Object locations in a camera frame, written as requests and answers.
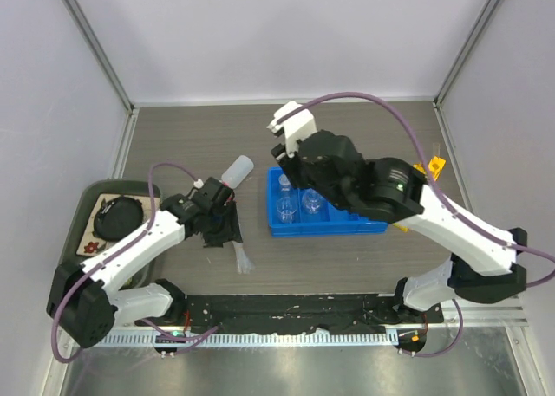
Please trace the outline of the bundle of plastic pipettes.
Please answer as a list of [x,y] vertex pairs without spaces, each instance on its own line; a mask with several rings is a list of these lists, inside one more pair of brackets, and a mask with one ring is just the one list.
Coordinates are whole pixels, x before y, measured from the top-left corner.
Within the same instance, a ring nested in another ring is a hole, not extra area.
[[238,273],[240,275],[250,274],[255,269],[255,265],[246,255],[244,245],[237,242],[233,242],[232,245],[235,251]]

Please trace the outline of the clear glass test tube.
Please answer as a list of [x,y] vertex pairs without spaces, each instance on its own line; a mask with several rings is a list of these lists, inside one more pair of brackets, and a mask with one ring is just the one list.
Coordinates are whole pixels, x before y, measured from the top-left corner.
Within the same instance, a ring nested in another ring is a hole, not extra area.
[[441,155],[441,144],[440,143],[434,143],[433,144],[433,155],[435,157],[439,157]]

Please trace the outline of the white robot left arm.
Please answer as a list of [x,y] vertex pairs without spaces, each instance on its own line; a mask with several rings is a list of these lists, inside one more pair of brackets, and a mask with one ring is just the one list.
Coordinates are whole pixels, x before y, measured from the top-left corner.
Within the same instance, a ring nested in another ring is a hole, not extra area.
[[176,285],[159,279],[125,289],[125,282],[173,246],[200,235],[208,248],[241,243],[236,184],[208,178],[186,195],[162,202],[146,223],[99,256],[66,262],[55,271],[47,312],[82,348],[103,340],[115,326],[147,319],[178,324],[187,299]]

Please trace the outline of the blue divided plastic bin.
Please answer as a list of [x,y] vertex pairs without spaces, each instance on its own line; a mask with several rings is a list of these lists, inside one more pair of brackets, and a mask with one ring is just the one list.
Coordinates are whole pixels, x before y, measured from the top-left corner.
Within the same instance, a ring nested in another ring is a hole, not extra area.
[[311,215],[304,211],[302,196],[305,190],[292,187],[292,197],[297,203],[297,215],[292,224],[283,224],[278,220],[276,202],[280,197],[278,178],[283,173],[279,167],[272,167],[267,172],[266,209],[270,233],[274,237],[314,237],[332,235],[382,234],[388,225],[372,221],[347,211],[336,209],[324,200],[322,210]]

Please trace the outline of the white squeeze bottle red cap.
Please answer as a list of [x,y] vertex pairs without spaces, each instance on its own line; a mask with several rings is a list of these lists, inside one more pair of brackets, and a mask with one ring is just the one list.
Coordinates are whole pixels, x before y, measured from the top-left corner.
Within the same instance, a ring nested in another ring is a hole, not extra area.
[[234,162],[223,172],[220,181],[235,190],[250,175],[254,168],[252,160],[245,156],[238,156]]

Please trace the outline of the wide clear glass beaker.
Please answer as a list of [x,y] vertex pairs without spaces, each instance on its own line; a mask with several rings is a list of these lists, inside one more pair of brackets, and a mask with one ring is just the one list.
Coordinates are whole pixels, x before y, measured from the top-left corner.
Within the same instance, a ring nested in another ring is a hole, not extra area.
[[314,189],[305,190],[301,200],[304,211],[311,215],[317,214],[324,205],[324,198]]

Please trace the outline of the tall clear glass beaker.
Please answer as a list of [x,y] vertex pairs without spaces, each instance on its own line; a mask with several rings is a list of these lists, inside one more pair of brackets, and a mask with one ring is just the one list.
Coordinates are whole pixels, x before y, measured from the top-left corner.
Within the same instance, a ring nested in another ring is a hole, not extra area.
[[292,224],[297,215],[297,203],[292,197],[281,197],[276,202],[277,218],[283,224]]

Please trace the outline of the yellow test tube rack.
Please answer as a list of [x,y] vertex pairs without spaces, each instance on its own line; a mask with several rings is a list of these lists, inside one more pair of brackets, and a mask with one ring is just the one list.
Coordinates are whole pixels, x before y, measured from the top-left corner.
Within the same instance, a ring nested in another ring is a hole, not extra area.
[[[447,161],[444,158],[437,155],[433,156],[433,158],[431,158],[431,160],[428,161],[428,170],[431,172],[434,181],[436,181],[440,177],[441,172],[444,169],[446,163]],[[407,227],[402,226],[398,223],[394,223],[393,226],[403,231],[404,233],[408,232]]]

